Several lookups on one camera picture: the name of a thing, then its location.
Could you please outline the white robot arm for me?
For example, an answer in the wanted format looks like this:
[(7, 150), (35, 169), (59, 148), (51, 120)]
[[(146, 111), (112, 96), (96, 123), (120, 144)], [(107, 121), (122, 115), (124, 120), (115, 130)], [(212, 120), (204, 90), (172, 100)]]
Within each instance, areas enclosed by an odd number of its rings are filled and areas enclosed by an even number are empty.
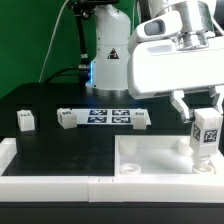
[(208, 91), (222, 112), (224, 33), (214, 19), (218, 0), (139, 0), (140, 24), (109, 3), (96, 7), (97, 54), (87, 87), (98, 94), (128, 91), (135, 99), (169, 96), (186, 122), (196, 113), (186, 93)]

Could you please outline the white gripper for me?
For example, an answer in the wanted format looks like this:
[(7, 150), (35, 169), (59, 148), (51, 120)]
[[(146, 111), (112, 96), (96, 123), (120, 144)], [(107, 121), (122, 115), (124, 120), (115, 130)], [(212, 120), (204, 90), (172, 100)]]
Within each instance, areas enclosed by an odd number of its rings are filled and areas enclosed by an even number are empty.
[(177, 51), (171, 40), (141, 43), (129, 59), (127, 80), (135, 99), (172, 92), (170, 102), (184, 123), (194, 120), (194, 111), (184, 102), (184, 92), (210, 87), (212, 105), (223, 114), (224, 39), (210, 39), (208, 48), (186, 51)]

